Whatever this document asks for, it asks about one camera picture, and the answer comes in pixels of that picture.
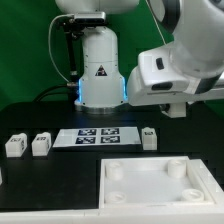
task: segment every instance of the white robot link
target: white robot link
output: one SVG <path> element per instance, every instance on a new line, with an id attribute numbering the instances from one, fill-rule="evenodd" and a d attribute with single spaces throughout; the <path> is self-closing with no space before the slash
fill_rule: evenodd
<path id="1" fill-rule="evenodd" d="M 77 109 L 111 113 L 127 103 L 125 80 L 118 70 L 117 36 L 106 26 L 88 27 L 88 23 L 105 22 L 106 14 L 127 12 L 138 3 L 139 0 L 56 0 L 61 11 L 74 14 L 75 22 L 87 24 L 82 30 L 84 74 L 79 80 Z"/>
<path id="2" fill-rule="evenodd" d="M 224 98 L 224 0 L 146 0 L 174 41 L 143 52 L 127 92 L 134 106 L 170 104 L 184 116 L 185 103 Z"/>

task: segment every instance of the black cable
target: black cable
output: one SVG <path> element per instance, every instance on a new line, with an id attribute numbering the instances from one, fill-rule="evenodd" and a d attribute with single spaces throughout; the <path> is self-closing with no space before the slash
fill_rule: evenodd
<path id="1" fill-rule="evenodd" d="M 74 49 L 73 49 L 73 39 L 72 39 L 72 33 L 66 32 L 65 30 L 65 37 L 67 42 L 67 50 L 68 50 L 68 59 L 70 64 L 70 70 L 71 72 L 76 72 L 76 62 L 75 62 L 75 55 L 74 55 Z"/>
<path id="2" fill-rule="evenodd" d="M 43 92 L 41 92 L 34 100 L 33 102 L 37 102 L 39 100 L 39 98 L 41 98 L 42 96 L 44 96 L 46 93 L 55 90 L 55 89 L 59 89 L 59 88 L 67 88 L 68 86 L 66 84 L 62 84 L 62 85 L 56 85 L 56 86 L 52 86 L 46 90 L 44 90 Z"/>
<path id="3" fill-rule="evenodd" d="M 69 94 L 68 92 L 54 92 L 54 93 L 46 93 L 43 96 L 39 97 L 39 99 L 36 102 L 40 102 L 43 98 L 47 96 L 52 96 L 52 95 L 62 95 L 62 94 Z"/>

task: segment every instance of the cable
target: cable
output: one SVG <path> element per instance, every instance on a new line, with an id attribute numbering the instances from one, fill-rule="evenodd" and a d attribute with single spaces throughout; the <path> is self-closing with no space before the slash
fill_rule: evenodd
<path id="1" fill-rule="evenodd" d="M 74 17 L 74 14 L 67 14 L 67 15 L 60 15 L 60 16 L 56 16 L 51 24 L 50 24 L 50 27 L 49 27 L 49 31 L 48 31 L 48 51 L 49 51 L 49 55 L 50 55 L 50 59 L 51 59 L 51 62 L 55 68 L 55 70 L 57 71 L 57 73 L 66 81 L 66 82 L 69 82 L 68 79 L 66 79 L 64 77 L 64 75 L 59 71 L 55 61 L 54 61 L 54 58 L 53 58 L 53 55 L 52 55 L 52 49 L 51 49 L 51 34 L 52 34 L 52 29 L 53 29 L 53 26 L 54 26 L 54 23 L 60 19 L 60 18 L 67 18 L 67 17 L 71 17 L 73 16 Z"/>
<path id="2" fill-rule="evenodd" d="M 55 89 L 59 89 L 59 88 L 67 88 L 68 86 L 67 85 L 57 85 L 57 86 L 52 86 L 46 90 L 44 90 L 42 93 L 40 93 L 34 100 L 33 102 L 37 102 L 39 101 L 39 99 L 41 98 L 42 99 L 42 96 L 44 96 L 45 94 L 47 94 L 48 92 L 52 91 L 52 90 L 55 90 Z"/>
<path id="3" fill-rule="evenodd" d="M 36 102 L 40 102 L 43 98 L 46 96 L 52 96 L 52 95 L 62 95 L 62 94 L 69 94 L 68 92 L 54 92 L 54 93 L 46 93 L 43 96 L 39 97 L 39 99 Z"/>
<path id="4" fill-rule="evenodd" d="M 164 38 L 164 36 L 163 36 L 163 34 L 162 34 L 160 28 L 159 28 L 158 22 L 157 22 L 157 20 L 156 20 L 156 18 L 155 18 L 155 16 L 154 16 L 154 13 L 153 13 L 153 11 L 152 11 L 152 9 L 151 9 L 151 6 L 149 5 L 149 2 L 148 2 L 147 0 L 146 0 L 146 4 L 148 5 L 149 10 L 151 11 L 152 17 L 153 17 L 154 22 L 155 22 L 155 24 L 156 24 L 156 27 L 157 27 L 157 29 L 158 29 L 158 31 L 159 31 L 159 34 L 160 34 L 160 36 L 161 36 L 161 38 L 162 38 L 162 41 L 163 41 L 164 45 L 166 45 L 165 38 Z"/>

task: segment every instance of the white plastic block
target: white plastic block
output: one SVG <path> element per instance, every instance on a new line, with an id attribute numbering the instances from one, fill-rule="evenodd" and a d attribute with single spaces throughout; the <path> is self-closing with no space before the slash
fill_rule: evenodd
<path id="1" fill-rule="evenodd" d="M 121 204 L 126 202 L 126 195 L 123 192 L 114 191 L 110 192 L 105 197 L 105 203 L 107 204 Z"/>
<path id="2" fill-rule="evenodd" d="M 51 134 L 44 132 L 38 134 L 32 142 L 33 156 L 47 156 L 51 147 Z"/>
<path id="3" fill-rule="evenodd" d="M 142 129 L 143 150 L 157 150 L 157 135 L 154 128 Z"/>
<path id="4" fill-rule="evenodd" d="M 27 135 L 13 135 L 5 144 L 7 157 L 21 157 L 27 148 Z"/>

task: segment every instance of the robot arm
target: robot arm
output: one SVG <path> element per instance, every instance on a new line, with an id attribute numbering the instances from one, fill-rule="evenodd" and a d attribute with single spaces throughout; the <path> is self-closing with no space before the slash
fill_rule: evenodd
<path id="1" fill-rule="evenodd" d="M 128 82 L 129 103 L 224 98 L 223 89 L 213 88 L 224 71 L 224 0 L 146 1 L 174 42 L 139 55 Z"/>
<path id="2" fill-rule="evenodd" d="M 69 40 L 81 38 L 84 73 L 79 79 L 77 110 L 112 113 L 127 103 L 125 80 L 118 69 L 116 34 L 106 27 L 106 14 L 123 13 L 135 8 L 139 0 L 56 0 L 64 13 L 72 14 L 60 24 Z"/>

